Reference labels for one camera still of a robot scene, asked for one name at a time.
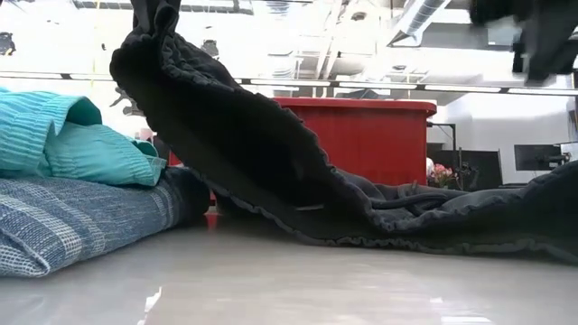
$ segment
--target black monitor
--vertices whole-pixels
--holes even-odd
[[[514,156],[517,171],[552,171],[564,158],[555,144],[516,144]]]

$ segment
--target shiny floor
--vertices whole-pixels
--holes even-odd
[[[0,293],[2,325],[578,323],[578,268],[303,246],[269,226],[175,230]]]

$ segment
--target hanging black garment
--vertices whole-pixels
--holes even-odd
[[[237,209],[310,243],[437,254],[543,252],[578,262],[578,164],[520,190],[376,185],[333,167],[315,134],[175,32],[178,0],[135,0],[110,72],[179,158]]]

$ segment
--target red counter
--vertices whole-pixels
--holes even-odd
[[[275,99],[320,139],[331,163],[373,182],[425,184],[428,102],[341,98]]]

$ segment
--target teal fabric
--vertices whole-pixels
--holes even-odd
[[[152,144],[102,125],[86,97],[0,88],[0,176],[154,186],[165,166]]]

